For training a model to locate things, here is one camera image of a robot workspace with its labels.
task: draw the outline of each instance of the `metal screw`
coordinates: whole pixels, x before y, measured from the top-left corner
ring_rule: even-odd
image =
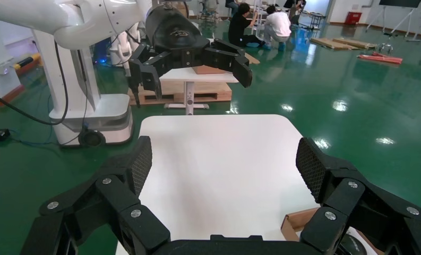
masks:
[[[328,218],[330,220],[337,219],[336,215],[333,212],[331,212],[331,211],[325,212],[324,215],[326,216],[326,218]]]
[[[137,217],[139,217],[140,215],[141,215],[141,211],[140,211],[140,210],[138,210],[138,209],[133,210],[133,211],[131,212],[131,217],[132,217],[132,218],[137,218]]]
[[[355,183],[355,182],[348,182],[348,185],[349,185],[351,188],[357,188],[357,187],[359,187],[359,186],[357,185],[357,183]]]
[[[110,178],[105,178],[105,179],[102,181],[102,183],[103,183],[103,184],[109,184],[109,183],[111,183],[111,179],[110,179]]]
[[[411,213],[411,214],[413,214],[413,215],[419,215],[420,214],[420,212],[417,210],[417,209],[415,209],[415,208],[413,208],[413,207],[407,207],[407,211],[409,212],[409,213]]]
[[[48,209],[51,210],[51,209],[56,208],[57,206],[58,206],[58,202],[54,201],[48,204]]]

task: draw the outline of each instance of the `black shirt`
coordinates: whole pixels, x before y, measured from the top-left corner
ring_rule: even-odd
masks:
[[[229,42],[241,46],[240,39],[243,37],[245,28],[250,24],[251,21],[247,20],[240,13],[235,13],[229,25]]]

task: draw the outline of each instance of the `red object on floor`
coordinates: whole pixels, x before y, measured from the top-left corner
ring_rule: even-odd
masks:
[[[398,64],[398,65],[402,63],[402,58],[400,57],[388,57],[384,55],[382,56],[358,55],[357,57],[365,59],[365,60],[374,60],[374,61],[387,62],[387,63]]]
[[[376,57],[390,57],[381,53],[377,53],[377,52],[373,52],[373,54],[371,54],[372,56],[376,56]]]
[[[362,12],[348,12],[348,16],[346,16],[345,24],[357,25],[360,22],[361,16],[362,16]]]

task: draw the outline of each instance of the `table leg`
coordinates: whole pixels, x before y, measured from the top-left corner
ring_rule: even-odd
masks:
[[[185,115],[193,115],[194,87],[195,83],[193,81],[184,82]]]
[[[417,39],[417,35],[420,33],[420,31],[421,31],[421,23],[420,23],[420,26],[418,27],[418,30],[415,32],[414,37],[410,40],[407,40],[407,41],[421,41],[421,40]]]
[[[165,104],[165,108],[185,108],[185,115],[193,115],[193,109],[209,109],[208,104],[194,103],[194,82],[184,82],[184,103],[183,104]]]

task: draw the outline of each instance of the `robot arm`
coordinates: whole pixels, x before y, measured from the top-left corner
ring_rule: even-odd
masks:
[[[0,0],[0,20],[54,35],[66,49],[83,49],[144,21],[150,0]]]
[[[230,71],[244,87],[251,85],[243,49],[218,39],[210,44],[170,1],[151,9],[151,0],[0,0],[0,20],[54,35],[67,49],[86,48],[144,21],[150,45],[141,44],[129,62],[134,95],[141,84],[160,98],[159,77],[200,65]]]

